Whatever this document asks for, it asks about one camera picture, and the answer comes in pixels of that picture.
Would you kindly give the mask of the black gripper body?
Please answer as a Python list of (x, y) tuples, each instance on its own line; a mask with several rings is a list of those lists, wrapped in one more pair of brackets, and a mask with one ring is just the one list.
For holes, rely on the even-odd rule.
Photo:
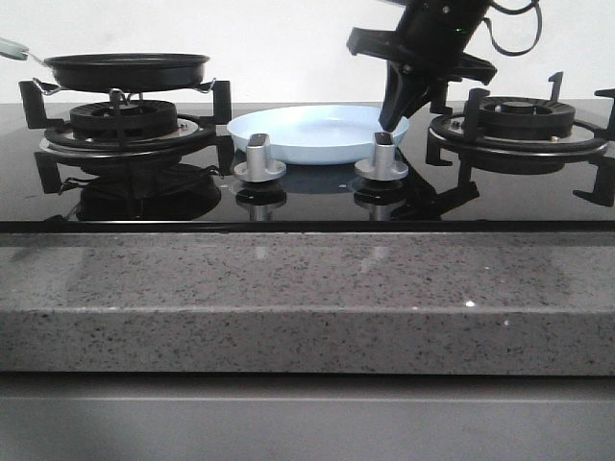
[(404, 77), (488, 84), (495, 66), (465, 53), (488, 8), (487, 1), (408, 1), (395, 30), (354, 28), (347, 47), (387, 61)]

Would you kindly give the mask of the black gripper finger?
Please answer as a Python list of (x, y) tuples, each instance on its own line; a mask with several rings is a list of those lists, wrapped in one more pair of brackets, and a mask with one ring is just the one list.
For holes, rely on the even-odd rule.
[(403, 116), (409, 118), (425, 105), (430, 105), (430, 113), (448, 115), (447, 106), (448, 81), (421, 74), (409, 74), (404, 77)]
[(384, 131), (394, 131), (403, 117), (417, 111), (417, 74), (407, 64), (387, 62), (387, 80), (379, 122)]

